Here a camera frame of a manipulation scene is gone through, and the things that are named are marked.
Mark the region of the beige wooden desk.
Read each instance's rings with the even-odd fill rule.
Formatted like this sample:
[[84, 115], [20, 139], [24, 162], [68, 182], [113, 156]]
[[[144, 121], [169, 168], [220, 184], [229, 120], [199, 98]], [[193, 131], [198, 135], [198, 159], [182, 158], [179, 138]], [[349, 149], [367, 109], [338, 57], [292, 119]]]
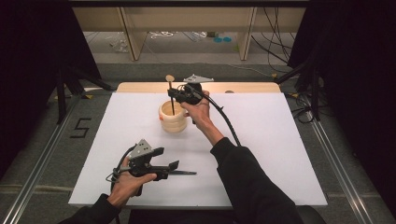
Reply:
[[303, 7], [74, 7], [84, 32], [123, 32], [130, 59], [139, 59], [147, 32], [236, 32], [241, 60], [248, 58], [250, 35], [296, 33]]

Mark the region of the person's right hand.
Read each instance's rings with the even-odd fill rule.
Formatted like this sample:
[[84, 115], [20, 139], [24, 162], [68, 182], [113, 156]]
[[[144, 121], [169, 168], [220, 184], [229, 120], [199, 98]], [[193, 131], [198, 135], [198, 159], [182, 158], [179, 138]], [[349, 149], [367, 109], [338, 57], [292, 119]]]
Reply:
[[202, 132], [214, 127], [209, 115], [210, 105], [206, 98], [203, 98], [196, 105], [191, 105], [184, 102], [181, 104], [181, 107], [187, 110], [186, 116], [191, 117], [197, 128]]

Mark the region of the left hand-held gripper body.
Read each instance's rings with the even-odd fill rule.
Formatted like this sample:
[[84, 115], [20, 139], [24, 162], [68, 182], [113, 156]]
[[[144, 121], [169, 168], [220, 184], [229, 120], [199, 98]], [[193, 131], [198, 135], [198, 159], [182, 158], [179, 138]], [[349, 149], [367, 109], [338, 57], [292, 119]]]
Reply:
[[[151, 160], [155, 158], [151, 156], [153, 149], [145, 139], [141, 139], [133, 147], [130, 147], [124, 153], [117, 166], [117, 181], [120, 174], [124, 171], [128, 171], [135, 177], [156, 174], [157, 177], [153, 181], [167, 179], [169, 172], [171, 172], [168, 165], [157, 166], [151, 164]], [[141, 194], [142, 187], [136, 195]]]

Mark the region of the clear plastic bag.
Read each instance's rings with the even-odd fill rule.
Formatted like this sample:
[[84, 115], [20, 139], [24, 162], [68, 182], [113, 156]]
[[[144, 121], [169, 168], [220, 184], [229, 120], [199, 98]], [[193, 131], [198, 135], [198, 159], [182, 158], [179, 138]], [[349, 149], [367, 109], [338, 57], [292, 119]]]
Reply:
[[128, 45], [125, 39], [112, 39], [109, 41], [109, 45], [113, 48], [116, 52], [127, 52]]

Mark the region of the black metal stand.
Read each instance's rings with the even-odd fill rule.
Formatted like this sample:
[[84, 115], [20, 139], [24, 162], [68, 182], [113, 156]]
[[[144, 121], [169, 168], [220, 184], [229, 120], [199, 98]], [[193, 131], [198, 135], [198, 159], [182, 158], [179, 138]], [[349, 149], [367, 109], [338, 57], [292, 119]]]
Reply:
[[311, 91], [311, 102], [310, 108], [313, 115], [313, 118], [319, 120], [318, 114], [318, 93], [319, 93], [319, 84], [318, 84], [318, 69], [316, 67], [315, 62], [311, 62], [310, 60], [306, 60], [304, 63], [301, 63], [297, 67], [293, 68], [286, 75], [283, 75], [281, 78], [276, 78], [275, 83], [280, 85], [286, 80], [299, 76], [294, 85], [295, 90], [297, 92], [303, 92], [310, 90]]
[[74, 66], [65, 66], [61, 68], [56, 76], [56, 90], [58, 96], [58, 124], [61, 124], [66, 116], [66, 97], [64, 88], [67, 87], [73, 95], [81, 96], [84, 92], [80, 80], [85, 79], [92, 84], [106, 90], [114, 91], [115, 88], [106, 84], [101, 78], [91, 76], [90, 74]]

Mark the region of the wooden spoon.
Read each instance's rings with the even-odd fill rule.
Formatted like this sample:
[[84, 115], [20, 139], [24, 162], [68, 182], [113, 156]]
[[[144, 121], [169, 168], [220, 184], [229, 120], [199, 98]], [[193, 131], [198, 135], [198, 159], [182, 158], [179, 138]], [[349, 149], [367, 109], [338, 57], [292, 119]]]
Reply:
[[174, 106], [174, 98], [173, 98], [171, 91], [172, 91], [172, 83], [175, 80], [175, 78], [172, 75], [166, 75], [165, 80], [168, 83], [168, 95], [170, 96], [170, 99], [171, 99], [172, 115], [174, 116], [175, 115], [175, 106]]

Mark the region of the aluminium floor rail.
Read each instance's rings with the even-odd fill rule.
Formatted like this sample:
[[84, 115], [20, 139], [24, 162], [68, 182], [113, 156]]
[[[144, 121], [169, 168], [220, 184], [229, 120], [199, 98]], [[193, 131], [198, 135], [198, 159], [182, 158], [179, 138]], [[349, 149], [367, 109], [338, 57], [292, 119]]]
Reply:
[[18, 224], [27, 204], [29, 203], [35, 191], [35, 186], [37, 185], [38, 181], [43, 175], [56, 147], [58, 146], [59, 141], [62, 138], [64, 130], [78, 102], [79, 102], [79, 98], [77, 96], [71, 97], [69, 105], [66, 108], [66, 113], [64, 115], [64, 118], [59, 123], [56, 124], [55, 129], [52, 132], [48, 143], [42, 150], [39, 158], [36, 160], [35, 166], [32, 169], [32, 171], [29, 173], [26, 181], [20, 187], [17, 197], [13, 202], [13, 204], [8, 209], [7, 215], [5, 219], [2, 221], [2, 224]]
[[356, 219], [360, 224], [373, 224], [367, 207], [349, 178], [321, 122], [314, 120], [312, 126]]

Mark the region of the person's left hand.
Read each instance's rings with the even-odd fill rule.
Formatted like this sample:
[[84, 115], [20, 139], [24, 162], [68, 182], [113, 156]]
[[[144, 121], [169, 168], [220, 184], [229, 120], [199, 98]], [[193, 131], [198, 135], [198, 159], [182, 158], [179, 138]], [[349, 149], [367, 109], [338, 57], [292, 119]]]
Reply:
[[120, 174], [118, 181], [114, 184], [107, 200], [113, 206], [122, 208], [131, 197], [134, 197], [138, 193], [139, 189], [144, 184], [153, 181], [156, 177], [156, 174], [147, 174], [135, 177], [128, 171], [124, 171]]

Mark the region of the black curtain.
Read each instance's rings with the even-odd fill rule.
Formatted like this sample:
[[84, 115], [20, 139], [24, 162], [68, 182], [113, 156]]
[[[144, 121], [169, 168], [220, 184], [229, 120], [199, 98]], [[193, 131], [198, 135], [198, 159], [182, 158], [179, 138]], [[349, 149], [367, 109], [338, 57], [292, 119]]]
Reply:
[[324, 42], [319, 73], [346, 139], [396, 218], [396, 0], [310, 0], [290, 66], [307, 59], [342, 5]]
[[67, 0], [0, 0], [0, 178], [71, 68], [101, 77]]

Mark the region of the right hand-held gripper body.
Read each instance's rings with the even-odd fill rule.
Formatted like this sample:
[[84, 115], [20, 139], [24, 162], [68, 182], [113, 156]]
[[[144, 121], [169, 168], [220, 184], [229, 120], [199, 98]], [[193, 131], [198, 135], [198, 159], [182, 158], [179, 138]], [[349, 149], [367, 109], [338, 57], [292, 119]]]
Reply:
[[213, 78], [196, 76], [195, 74], [183, 79], [184, 84], [177, 87], [181, 89], [179, 97], [173, 97], [178, 103], [186, 102], [191, 105], [198, 104], [203, 99], [202, 84], [213, 82]]

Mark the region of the white foam board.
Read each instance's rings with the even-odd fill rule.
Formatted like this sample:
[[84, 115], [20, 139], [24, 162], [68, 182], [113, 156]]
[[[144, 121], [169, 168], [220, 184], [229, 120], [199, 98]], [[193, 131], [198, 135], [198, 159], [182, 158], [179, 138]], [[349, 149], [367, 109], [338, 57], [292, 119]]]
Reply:
[[[270, 179], [296, 204], [324, 206], [327, 201], [309, 160], [286, 98], [281, 93], [214, 93], [223, 111], [210, 112], [216, 126], [234, 142], [248, 147]], [[180, 171], [143, 187], [128, 202], [133, 208], [228, 208], [230, 202], [217, 163], [204, 135], [189, 123], [180, 133], [163, 130], [159, 107], [164, 93], [114, 93], [107, 105], [87, 160], [70, 197], [75, 206], [91, 205], [110, 190], [106, 177], [124, 152], [141, 139], [163, 147], [154, 165], [179, 161]]]

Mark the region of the cream ribbed brush holder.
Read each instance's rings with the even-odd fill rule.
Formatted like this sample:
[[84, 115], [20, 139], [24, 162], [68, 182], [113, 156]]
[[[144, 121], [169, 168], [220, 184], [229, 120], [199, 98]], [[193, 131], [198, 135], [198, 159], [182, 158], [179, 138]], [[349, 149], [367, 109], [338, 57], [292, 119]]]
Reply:
[[186, 110], [178, 102], [166, 101], [159, 107], [162, 128], [168, 133], [180, 133], [187, 127]]

